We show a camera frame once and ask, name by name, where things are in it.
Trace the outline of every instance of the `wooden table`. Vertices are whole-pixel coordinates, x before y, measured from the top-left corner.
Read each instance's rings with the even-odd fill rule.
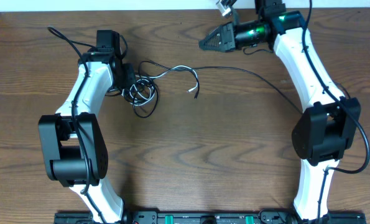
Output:
[[[240,10],[242,21],[256,19]],[[96,30],[125,36],[127,62],[166,66],[233,66],[256,72],[290,99],[299,99],[273,54],[203,52],[198,40],[227,22],[218,11],[21,12],[0,16],[0,223],[52,223],[61,210],[86,210],[81,199],[47,178],[37,122],[64,102],[77,77],[78,57],[46,30],[91,44]],[[316,9],[310,24],[332,79],[361,102],[370,140],[370,9]],[[145,67],[151,75],[161,69]],[[289,207],[300,161],[290,133],[300,116],[258,78],[232,70],[199,72],[197,100],[189,73],[157,80],[160,103],[137,118],[122,98],[105,98],[99,125],[109,152],[108,176],[131,208],[260,210]],[[340,167],[364,160],[359,133]],[[358,175],[335,173],[330,210],[360,210],[370,223],[370,165]]]

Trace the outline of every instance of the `wood grain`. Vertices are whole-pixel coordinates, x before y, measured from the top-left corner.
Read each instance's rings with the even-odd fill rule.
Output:
[[[242,20],[256,19],[240,10]],[[218,11],[22,12],[0,16],[0,223],[52,223],[60,210],[85,204],[45,173],[37,122],[65,100],[78,60],[54,25],[69,38],[94,43],[97,29],[125,36],[126,58],[137,67],[151,59],[167,66],[233,66],[252,70],[298,102],[285,67],[271,54],[202,52],[198,40],[227,22]],[[370,140],[370,9],[316,9],[310,24],[332,79],[358,97]],[[145,67],[151,74],[160,71]],[[197,100],[186,93],[186,73],[157,81],[155,113],[137,118],[122,98],[106,98],[99,125],[109,151],[108,175],[132,207],[160,210],[259,210],[289,207],[300,162],[290,132],[299,119],[259,79],[232,70],[199,72]],[[340,167],[364,159],[359,134]],[[335,173],[330,210],[361,210],[370,223],[370,165],[358,175]]]

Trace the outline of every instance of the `white wall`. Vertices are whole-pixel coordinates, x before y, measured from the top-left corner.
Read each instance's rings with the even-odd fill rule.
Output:
[[[218,0],[0,0],[0,12],[216,9]],[[288,8],[308,7],[308,0],[283,0]],[[314,0],[314,7],[370,7],[370,0]],[[238,0],[235,8],[254,8],[254,0]]]

